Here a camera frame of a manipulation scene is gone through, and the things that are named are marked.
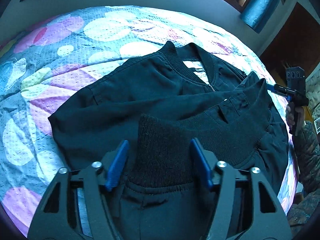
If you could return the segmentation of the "person's right hand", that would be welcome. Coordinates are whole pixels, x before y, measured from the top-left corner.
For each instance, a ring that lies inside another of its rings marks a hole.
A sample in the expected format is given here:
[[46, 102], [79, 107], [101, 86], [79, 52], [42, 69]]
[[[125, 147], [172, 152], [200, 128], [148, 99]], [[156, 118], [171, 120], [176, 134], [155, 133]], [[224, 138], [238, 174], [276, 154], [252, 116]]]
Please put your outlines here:
[[[290, 129], [296, 125], [296, 131], [300, 131], [303, 127], [306, 126], [305, 123], [305, 109], [303, 107], [295, 107], [295, 110], [292, 109], [294, 104], [288, 103], [285, 111], [286, 122]], [[297, 121], [294, 120], [294, 113], [298, 113]]]

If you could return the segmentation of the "person's right forearm sleeve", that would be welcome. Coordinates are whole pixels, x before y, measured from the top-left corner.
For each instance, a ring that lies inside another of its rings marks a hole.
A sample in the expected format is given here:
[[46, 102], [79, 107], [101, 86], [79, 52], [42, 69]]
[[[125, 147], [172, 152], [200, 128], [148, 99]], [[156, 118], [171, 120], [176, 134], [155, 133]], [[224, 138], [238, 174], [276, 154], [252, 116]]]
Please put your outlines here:
[[319, 204], [319, 144], [310, 121], [293, 137], [293, 145], [300, 170], [299, 182], [306, 193], [304, 199], [293, 204], [287, 213], [292, 234], [296, 235]]

